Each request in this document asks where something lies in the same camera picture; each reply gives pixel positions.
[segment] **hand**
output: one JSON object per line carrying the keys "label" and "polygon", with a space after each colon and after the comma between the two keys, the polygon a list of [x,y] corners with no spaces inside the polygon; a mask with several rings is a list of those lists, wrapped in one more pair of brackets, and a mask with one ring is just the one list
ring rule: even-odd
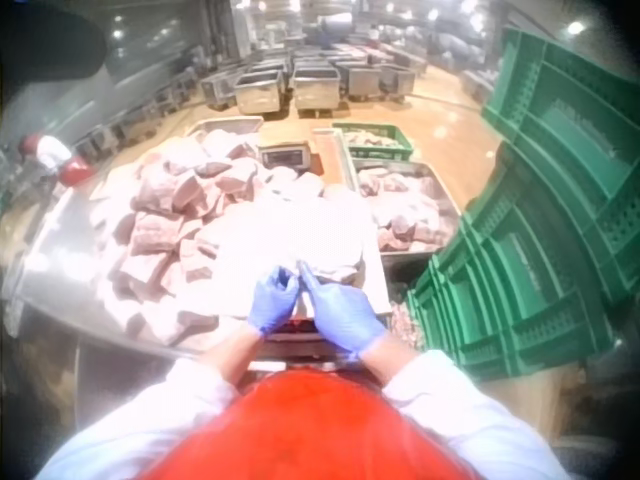
{"label": "hand", "polygon": [[249,325],[268,335],[283,325],[293,313],[298,300],[300,284],[298,278],[282,267],[256,284],[253,305],[247,319]]}
{"label": "hand", "polygon": [[321,285],[306,263],[299,262],[298,268],[311,295],[316,328],[327,340],[359,356],[386,333],[362,290],[337,283]]}

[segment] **floor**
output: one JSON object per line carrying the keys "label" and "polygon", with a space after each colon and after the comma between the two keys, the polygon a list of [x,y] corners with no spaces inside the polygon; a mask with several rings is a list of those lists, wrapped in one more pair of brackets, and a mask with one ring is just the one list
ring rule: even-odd
{"label": "floor", "polygon": [[[261,143],[311,140],[312,129],[330,127],[334,121],[390,123],[398,126],[414,145],[413,160],[430,164],[463,210],[482,192],[491,175],[500,139],[482,120],[479,106],[462,92],[455,76],[430,68],[416,82],[414,93],[402,104],[390,101],[345,104],[332,118],[300,118],[292,107],[283,118],[265,121],[260,130]],[[128,164],[165,139],[182,135],[196,121],[238,115],[235,107],[224,112],[211,110],[201,104],[197,95],[191,103],[191,107],[165,118],[154,138],[122,152],[111,165],[108,183],[117,185],[117,177],[127,174]],[[0,224],[3,244],[20,242],[16,229],[29,213],[3,218]],[[553,439],[565,416],[560,392],[575,384],[577,378],[577,367],[567,366],[486,383],[481,389],[502,401],[543,436]]]}

